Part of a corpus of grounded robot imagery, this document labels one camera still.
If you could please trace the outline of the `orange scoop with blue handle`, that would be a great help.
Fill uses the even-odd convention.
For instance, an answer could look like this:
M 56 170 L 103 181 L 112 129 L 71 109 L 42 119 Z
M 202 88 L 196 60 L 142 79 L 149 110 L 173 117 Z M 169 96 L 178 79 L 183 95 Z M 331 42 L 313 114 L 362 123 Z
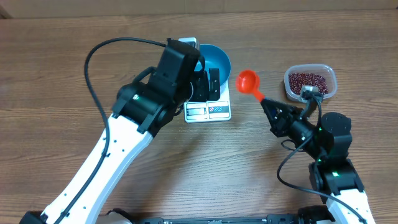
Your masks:
M 261 102 L 265 96 L 259 91 L 260 79 L 253 70 L 243 70 L 236 79 L 237 90 L 246 95 L 252 95 Z

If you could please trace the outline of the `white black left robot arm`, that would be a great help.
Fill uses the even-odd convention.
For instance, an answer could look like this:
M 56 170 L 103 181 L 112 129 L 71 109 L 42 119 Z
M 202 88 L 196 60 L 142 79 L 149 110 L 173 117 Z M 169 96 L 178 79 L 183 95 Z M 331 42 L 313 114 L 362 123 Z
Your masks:
M 104 123 L 101 138 L 63 192 L 44 211 L 28 211 L 21 223 L 95 223 L 104 203 L 133 160 L 159 130 L 179 114 L 181 106 L 196 98 L 197 85 L 206 78 L 206 59 L 196 38 L 154 42 L 164 51 L 156 67 L 148 67 L 118 91 L 107 116 L 88 75 L 90 59 L 105 45 L 96 45 L 84 64 L 86 85 Z

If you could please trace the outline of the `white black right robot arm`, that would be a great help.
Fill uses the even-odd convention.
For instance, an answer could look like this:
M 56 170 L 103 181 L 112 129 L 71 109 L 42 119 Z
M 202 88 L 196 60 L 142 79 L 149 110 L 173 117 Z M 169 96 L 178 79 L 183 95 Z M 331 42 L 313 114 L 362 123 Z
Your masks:
M 300 208 L 295 215 L 275 217 L 277 223 L 374 223 L 364 185 L 348 158 L 352 143 L 351 120 L 340 113 L 319 113 L 316 124 L 308 121 L 315 110 L 321 111 L 322 100 L 309 96 L 304 109 L 264 98 L 261 106 L 269 120 L 271 132 L 295 144 L 282 161 L 299 151 L 314 162 L 309 164 L 311 188 L 281 180 L 284 185 L 319 195 L 322 204 Z

